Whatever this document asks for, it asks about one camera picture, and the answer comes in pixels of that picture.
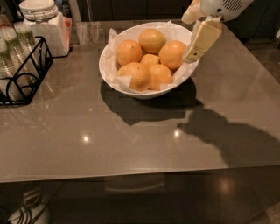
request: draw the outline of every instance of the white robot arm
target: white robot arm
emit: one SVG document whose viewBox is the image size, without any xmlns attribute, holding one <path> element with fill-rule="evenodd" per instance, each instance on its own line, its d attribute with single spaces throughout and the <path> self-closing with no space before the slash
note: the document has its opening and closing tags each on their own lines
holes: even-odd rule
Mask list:
<svg viewBox="0 0 280 224">
<path fill-rule="evenodd" d="M 192 39 L 183 61 L 193 63 L 200 59 L 222 33 L 223 21 L 237 18 L 254 0 L 193 0 L 182 21 L 193 27 Z"/>
</svg>

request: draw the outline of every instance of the jar lid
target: jar lid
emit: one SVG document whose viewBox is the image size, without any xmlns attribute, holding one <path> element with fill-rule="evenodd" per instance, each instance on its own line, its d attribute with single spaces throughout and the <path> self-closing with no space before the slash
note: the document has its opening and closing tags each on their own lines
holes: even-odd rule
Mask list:
<svg viewBox="0 0 280 224">
<path fill-rule="evenodd" d="M 55 6 L 53 0 L 25 0 L 19 4 L 19 8 L 23 11 L 49 11 Z"/>
<path fill-rule="evenodd" d="M 32 21 L 51 19 L 58 15 L 58 7 L 53 0 L 25 0 L 19 8 L 24 17 Z"/>
</svg>

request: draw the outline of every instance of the jar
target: jar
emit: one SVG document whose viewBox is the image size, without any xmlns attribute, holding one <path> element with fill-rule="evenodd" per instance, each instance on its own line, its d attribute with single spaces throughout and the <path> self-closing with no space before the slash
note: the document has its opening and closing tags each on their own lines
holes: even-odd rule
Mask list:
<svg viewBox="0 0 280 224">
<path fill-rule="evenodd" d="M 19 5 L 24 23 L 34 36 L 42 36 L 53 57 L 65 57 L 70 50 L 71 27 L 53 0 L 25 0 Z"/>
</svg>

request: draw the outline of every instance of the bowl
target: bowl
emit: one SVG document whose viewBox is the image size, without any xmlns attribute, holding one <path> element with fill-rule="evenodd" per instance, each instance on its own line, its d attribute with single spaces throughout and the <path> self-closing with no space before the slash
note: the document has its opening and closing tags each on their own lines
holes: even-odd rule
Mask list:
<svg viewBox="0 0 280 224">
<path fill-rule="evenodd" d="M 172 83 L 169 85 L 163 85 L 160 91 L 147 90 L 140 93 L 130 89 L 128 83 L 122 82 L 116 78 L 117 69 L 119 68 L 116 62 L 116 48 L 125 39 L 134 39 L 135 41 L 138 41 L 140 33 L 148 28 L 160 30 L 165 35 L 167 41 L 176 39 L 182 41 L 186 45 L 191 42 L 192 33 L 185 27 L 173 24 L 171 21 L 140 24 L 123 31 L 120 34 L 116 34 L 114 30 L 111 30 L 108 44 L 103 49 L 99 60 L 101 77 L 110 87 L 120 93 L 140 100 L 148 100 L 169 93 L 186 81 L 193 74 L 200 62 L 198 60 L 192 64 L 184 63 L 173 74 Z"/>
</svg>

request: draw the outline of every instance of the gray table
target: gray table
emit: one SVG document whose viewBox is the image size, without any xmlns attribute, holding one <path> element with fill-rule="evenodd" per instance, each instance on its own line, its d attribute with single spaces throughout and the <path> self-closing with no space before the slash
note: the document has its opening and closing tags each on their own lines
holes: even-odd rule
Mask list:
<svg viewBox="0 0 280 224">
<path fill-rule="evenodd" d="M 102 48 L 75 46 L 30 105 L 0 108 L 0 182 L 280 165 L 280 85 L 229 29 L 148 101 L 104 83 Z"/>
</svg>

